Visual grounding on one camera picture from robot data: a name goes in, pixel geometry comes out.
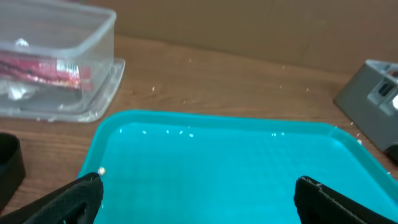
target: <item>cardboard wall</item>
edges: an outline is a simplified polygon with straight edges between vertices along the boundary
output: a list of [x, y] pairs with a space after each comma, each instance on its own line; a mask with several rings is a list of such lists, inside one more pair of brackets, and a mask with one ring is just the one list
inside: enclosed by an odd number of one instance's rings
[[90, 0], [114, 9], [116, 33], [271, 61], [355, 72], [398, 62], [396, 0]]

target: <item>gray plastic object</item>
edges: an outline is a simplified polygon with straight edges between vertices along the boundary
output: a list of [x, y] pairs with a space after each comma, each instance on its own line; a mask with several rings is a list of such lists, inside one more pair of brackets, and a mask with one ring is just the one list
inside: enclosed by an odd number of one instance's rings
[[367, 60], [335, 103], [380, 151], [398, 163], [398, 63]]

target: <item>white crumb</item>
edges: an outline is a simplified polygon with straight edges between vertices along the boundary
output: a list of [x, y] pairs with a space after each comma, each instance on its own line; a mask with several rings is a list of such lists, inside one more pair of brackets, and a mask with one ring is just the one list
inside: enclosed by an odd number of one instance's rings
[[106, 170], [105, 170], [104, 167], [100, 167], [100, 168], [98, 169], [98, 174], [99, 174], [99, 175], [104, 175], [105, 172], [106, 172]]
[[392, 99], [392, 106], [398, 110], [398, 95]]

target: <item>wooden desk surface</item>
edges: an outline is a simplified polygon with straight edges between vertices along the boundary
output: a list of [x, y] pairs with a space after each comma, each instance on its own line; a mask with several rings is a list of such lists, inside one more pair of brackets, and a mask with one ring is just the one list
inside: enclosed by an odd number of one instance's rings
[[[326, 122], [354, 136], [359, 133], [363, 145], [398, 179], [398, 168], [332, 102], [352, 74], [126, 37], [116, 37], [115, 55], [126, 59], [126, 69], [103, 119], [122, 110], [146, 109]], [[0, 118], [0, 131], [21, 139], [27, 170], [3, 214], [74, 180], [100, 122]]]

